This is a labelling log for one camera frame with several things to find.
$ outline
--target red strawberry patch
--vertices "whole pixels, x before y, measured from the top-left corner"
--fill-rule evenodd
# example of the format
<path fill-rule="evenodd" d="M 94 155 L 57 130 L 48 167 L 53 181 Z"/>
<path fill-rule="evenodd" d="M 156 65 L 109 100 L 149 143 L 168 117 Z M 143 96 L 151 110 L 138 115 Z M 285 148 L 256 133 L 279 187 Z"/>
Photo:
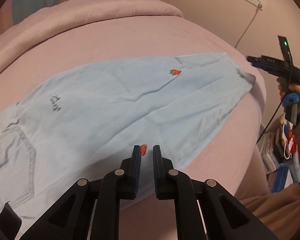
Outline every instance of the red strawberry patch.
<path fill-rule="evenodd" d="M 140 150 L 141 150 L 141 156 L 145 155 L 147 150 L 147 145 L 146 144 L 140 145 Z"/>
<path fill-rule="evenodd" d="M 181 73 L 181 70 L 176 70 L 176 69 L 170 70 L 170 74 L 172 74 L 172 76 L 179 75 L 180 73 Z"/>

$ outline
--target person's hand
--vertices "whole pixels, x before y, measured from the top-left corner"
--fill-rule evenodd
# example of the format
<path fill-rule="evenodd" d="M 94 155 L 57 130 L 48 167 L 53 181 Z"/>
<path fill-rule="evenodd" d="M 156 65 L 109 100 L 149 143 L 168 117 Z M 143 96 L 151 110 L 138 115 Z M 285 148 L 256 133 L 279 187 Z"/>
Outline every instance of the person's hand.
<path fill-rule="evenodd" d="M 285 95 L 285 90 L 283 89 L 282 85 L 280 84 L 279 78 L 277 78 L 277 82 L 279 83 L 278 89 L 280 90 L 279 94 L 281 99 Z M 300 86 L 297 84 L 290 84 L 289 89 L 293 92 L 297 92 L 299 94 L 299 99 L 300 99 Z M 300 102 L 298 103 L 298 114 L 300 113 Z"/>

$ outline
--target bed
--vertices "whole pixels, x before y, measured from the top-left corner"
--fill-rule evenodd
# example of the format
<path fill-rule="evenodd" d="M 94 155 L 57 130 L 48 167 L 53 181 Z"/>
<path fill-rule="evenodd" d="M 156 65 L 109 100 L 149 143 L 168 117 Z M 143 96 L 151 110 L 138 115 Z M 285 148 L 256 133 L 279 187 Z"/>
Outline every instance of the bed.
<path fill-rule="evenodd" d="M 43 8 L 0 36 L 0 112 L 56 73 L 96 61 L 226 52 L 256 76 L 201 154 L 184 170 L 192 179 L 217 180 L 235 194 L 258 153 L 266 89 L 237 50 L 158 0 L 70 0 Z M 120 239 L 176 239 L 174 204 L 154 195 L 121 211 Z"/>

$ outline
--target power cord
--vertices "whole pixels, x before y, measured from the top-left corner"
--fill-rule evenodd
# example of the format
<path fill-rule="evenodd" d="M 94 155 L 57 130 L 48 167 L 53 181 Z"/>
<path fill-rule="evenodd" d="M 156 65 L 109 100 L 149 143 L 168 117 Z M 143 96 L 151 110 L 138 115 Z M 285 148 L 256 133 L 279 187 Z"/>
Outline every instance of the power cord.
<path fill-rule="evenodd" d="M 234 46 L 234 48 L 235 48 L 235 49 L 237 48 L 237 46 L 238 46 L 239 42 L 241 41 L 242 37 L 245 35 L 245 33 L 247 32 L 247 30 L 249 29 L 249 27 L 250 27 L 251 23 L 253 22 L 253 20 L 255 19 L 255 17 L 256 17 L 256 16 L 257 16 L 257 14 L 258 14 L 258 11 L 259 11 L 261 8 L 262 8 L 262 4 L 261 4 L 261 3 L 259 3 L 259 4 L 258 4 L 257 11 L 256 11 L 256 13 L 255 13 L 254 17 L 252 18 L 252 20 L 251 20 L 251 22 L 249 23 L 249 25 L 248 25 L 248 27 L 246 28 L 246 30 L 245 30 L 245 31 L 243 32 L 243 34 L 241 35 L 241 37 L 240 37 L 240 39 L 238 40 L 237 44 Z"/>
<path fill-rule="evenodd" d="M 266 132 L 266 130 L 268 129 L 269 125 L 271 124 L 272 120 L 274 119 L 275 114 L 278 112 L 280 106 L 282 105 L 282 102 L 284 100 L 284 98 L 286 97 L 288 90 L 289 90 L 289 86 L 290 86 L 290 81 L 291 81 L 291 74 L 292 74 L 292 66 L 290 66 L 290 73 L 289 73 L 289 80 L 288 80 L 288 84 L 287 84 L 287 88 L 286 88 L 286 92 L 284 94 L 284 97 L 281 99 L 280 104 L 278 105 L 276 111 L 274 112 L 273 116 L 271 117 L 270 121 L 268 122 L 268 124 L 266 125 L 265 129 L 263 130 L 263 132 L 261 133 L 261 135 L 259 136 L 257 143 L 260 141 L 261 137 L 264 135 L 264 133 Z"/>

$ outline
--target pink duvet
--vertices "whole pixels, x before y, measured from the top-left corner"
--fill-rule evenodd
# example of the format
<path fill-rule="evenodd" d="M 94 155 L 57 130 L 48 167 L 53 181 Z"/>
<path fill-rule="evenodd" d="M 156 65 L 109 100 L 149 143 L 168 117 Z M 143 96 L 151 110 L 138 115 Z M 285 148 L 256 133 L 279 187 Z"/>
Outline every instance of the pink duvet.
<path fill-rule="evenodd" d="M 264 81 L 237 50 L 158 0 L 70 0 L 0 36 L 0 112 L 56 73 L 95 61 L 227 52 L 257 77 L 222 130 L 184 170 L 234 194 L 247 170 L 265 104 Z M 174 205 L 154 196 L 120 214 L 120 239 L 176 239 Z"/>

